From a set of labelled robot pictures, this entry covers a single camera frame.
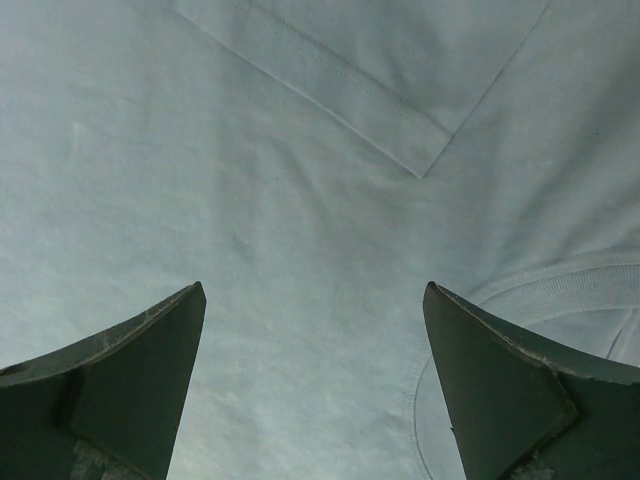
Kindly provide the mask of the blue-grey t shirt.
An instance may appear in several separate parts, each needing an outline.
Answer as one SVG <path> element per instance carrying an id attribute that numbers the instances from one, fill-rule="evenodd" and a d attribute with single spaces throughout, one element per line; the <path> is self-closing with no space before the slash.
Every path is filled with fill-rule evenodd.
<path id="1" fill-rule="evenodd" d="M 1 361 L 208 298 L 173 479 L 459 479 L 422 298 L 639 362 L 635 1 L 5 1 Z"/>

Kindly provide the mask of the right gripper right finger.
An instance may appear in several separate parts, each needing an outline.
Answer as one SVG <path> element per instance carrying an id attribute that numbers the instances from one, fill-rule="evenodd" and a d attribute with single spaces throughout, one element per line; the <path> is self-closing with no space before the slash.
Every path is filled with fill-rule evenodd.
<path id="1" fill-rule="evenodd" d="M 639 370 L 427 284 L 423 312 L 468 479 L 636 479 Z"/>

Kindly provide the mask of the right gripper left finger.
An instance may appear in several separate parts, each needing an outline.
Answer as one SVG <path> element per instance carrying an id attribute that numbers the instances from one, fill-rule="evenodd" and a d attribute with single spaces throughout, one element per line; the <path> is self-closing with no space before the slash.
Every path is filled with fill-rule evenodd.
<path id="1" fill-rule="evenodd" d="M 196 282 L 127 321 L 3 368 L 2 478 L 166 478 L 205 309 Z"/>

